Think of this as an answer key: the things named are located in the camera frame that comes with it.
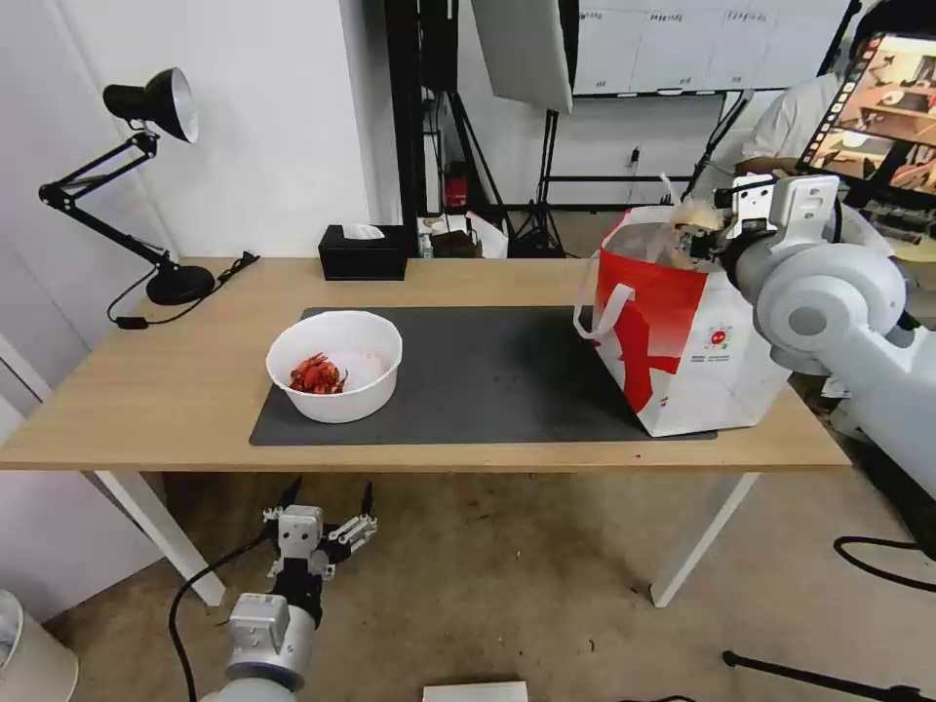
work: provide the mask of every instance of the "desk lamp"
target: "desk lamp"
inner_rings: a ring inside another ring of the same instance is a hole
[[[182,266],[172,261],[162,247],[125,234],[78,207],[78,200],[111,180],[132,171],[156,156],[159,136],[148,124],[154,122],[166,133],[182,141],[198,139],[198,114],[185,75],[178,68],[157,73],[144,87],[109,85],[103,93],[104,105],[116,117],[127,121],[134,135],[124,143],[61,180],[39,188],[39,198],[51,208],[65,213],[98,234],[145,258],[156,275],[146,284],[146,294],[159,305],[181,305],[207,297],[215,289],[215,276],[200,266]],[[141,155],[103,175],[85,175],[123,152],[137,148]]]

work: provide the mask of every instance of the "plastic bowl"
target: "plastic bowl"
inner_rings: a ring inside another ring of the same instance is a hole
[[[290,373],[305,359],[325,354],[342,374],[344,392],[313,395],[290,388]],[[281,333],[266,355],[270,379],[309,419],[329,424],[362,419],[393,395],[403,360],[403,338],[391,322],[371,312],[322,312]]]

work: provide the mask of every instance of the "red and white bag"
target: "red and white bag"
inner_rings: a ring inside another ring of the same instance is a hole
[[[672,208],[625,213],[604,238],[590,339],[643,427],[654,437],[753,426],[790,372],[770,358],[751,305],[723,271],[658,263],[673,241]]]

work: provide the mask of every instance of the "black desk mat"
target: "black desk mat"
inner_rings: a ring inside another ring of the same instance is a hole
[[[309,317],[320,309],[308,309]],[[271,386],[254,446],[646,441],[569,307],[371,308],[403,336],[390,401],[348,424],[301,415]],[[315,349],[309,349],[311,355]],[[714,439],[716,432],[692,435]]]

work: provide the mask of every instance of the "lamp arm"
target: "lamp arm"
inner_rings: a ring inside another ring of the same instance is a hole
[[[58,210],[59,212],[70,216],[75,221],[81,222],[90,229],[94,229],[98,234],[102,234],[103,236],[107,237],[115,244],[119,244],[125,249],[140,256],[141,258],[148,260],[160,270],[166,268],[178,268],[178,264],[170,260],[167,253],[156,253],[143,244],[141,240],[136,239],[129,234],[124,234],[122,231],[112,227],[107,222],[101,221],[93,214],[89,214],[84,210],[81,210],[77,203],[79,198],[84,197],[88,193],[97,190],[111,180],[122,176],[128,171],[132,171],[140,164],[152,159],[156,155],[157,138],[158,137],[151,132],[138,132],[134,134],[120,146],[111,149],[103,156],[100,156],[91,163],[82,166],[74,173],[68,174],[60,180],[56,180],[55,182],[48,183],[40,187],[39,199],[54,210]],[[94,175],[84,178],[81,177],[88,171],[97,168],[101,164],[106,163],[115,156],[133,147],[136,147],[142,151],[142,155],[134,159],[134,161],[121,166],[116,171],[113,171],[109,174]],[[72,189],[75,187],[81,187],[82,189],[77,192],[72,192]]]

